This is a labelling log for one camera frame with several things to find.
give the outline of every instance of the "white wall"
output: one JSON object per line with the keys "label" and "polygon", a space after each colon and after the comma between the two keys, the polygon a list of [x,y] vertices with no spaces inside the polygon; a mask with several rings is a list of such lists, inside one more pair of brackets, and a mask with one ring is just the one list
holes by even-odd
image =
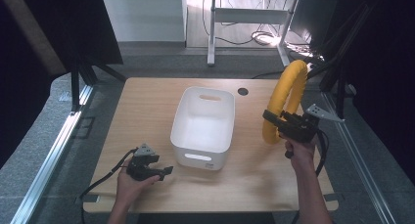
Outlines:
{"label": "white wall", "polygon": [[185,41],[186,0],[104,0],[117,41]]}

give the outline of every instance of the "white plastic basket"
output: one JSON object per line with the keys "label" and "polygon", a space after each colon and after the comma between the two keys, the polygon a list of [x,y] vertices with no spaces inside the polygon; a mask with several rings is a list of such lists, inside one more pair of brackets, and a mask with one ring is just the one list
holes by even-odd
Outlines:
{"label": "white plastic basket", "polygon": [[170,140],[185,166],[218,170],[231,145],[235,97],[222,90],[190,87],[177,108]]}

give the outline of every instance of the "wooden table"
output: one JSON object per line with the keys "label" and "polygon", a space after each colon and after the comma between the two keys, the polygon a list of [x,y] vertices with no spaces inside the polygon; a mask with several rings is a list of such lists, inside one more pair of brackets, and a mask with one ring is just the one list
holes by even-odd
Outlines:
{"label": "wooden table", "polygon": [[[171,175],[142,194],[131,207],[140,213],[273,212],[298,210],[297,182],[290,161],[284,157],[284,140],[267,145],[261,137],[262,113],[276,80],[130,78],[126,81],[107,140],[91,183],[105,176],[129,150],[142,143],[158,155],[154,168],[174,166]],[[225,90],[235,96],[235,127],[228,158],[218,171],[186,167],[176,161],[170,133],[186,88]],[[238,89],[249,93],[242,96]],[[319,175],[323,194],[333,194],[325,169]],[[90,194],[88,212],[110,212],[115,200],[116,175]],[[326,202],[335,210],[337,201]]]}

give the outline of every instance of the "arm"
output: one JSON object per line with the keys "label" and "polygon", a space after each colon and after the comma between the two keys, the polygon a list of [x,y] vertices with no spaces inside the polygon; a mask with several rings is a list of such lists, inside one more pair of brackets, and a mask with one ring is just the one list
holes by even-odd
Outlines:
{"label": "arm", "polygon": [[115,203],[113,210],[111,211],[108,224],[125,223],[129,207],[134,203],[135,200],[137,200],[145,188],[149,187],[160,179],[160,176],[157,175],[144,181],[136,181],[126,173],[125,166],[127,166],[128,163],[129,160],[124,163],[122,170],[118,174]]}
{"label": "arm", "polygon": [[284,135],[282,137],[287,140],[287,151],[294,153],[291,164],[297,176],[301,223],[332,224],[314,170],[315,144],[303,144]]}

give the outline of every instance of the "yellow flexible tube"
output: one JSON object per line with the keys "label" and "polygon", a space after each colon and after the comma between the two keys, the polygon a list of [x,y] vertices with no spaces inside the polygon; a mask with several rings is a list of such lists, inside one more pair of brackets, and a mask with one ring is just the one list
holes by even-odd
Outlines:
{"label": "yellow flexible tube", "polygon": [[[304,93],[306,80],[307,64],[304,61],[291,62],[278,80],[267,109],[280,115],[291,92],[285,111],[296,112]],[[263,121],[262,138],[267,144],[276,144],[280,140],[277,127],[268,120]]]}

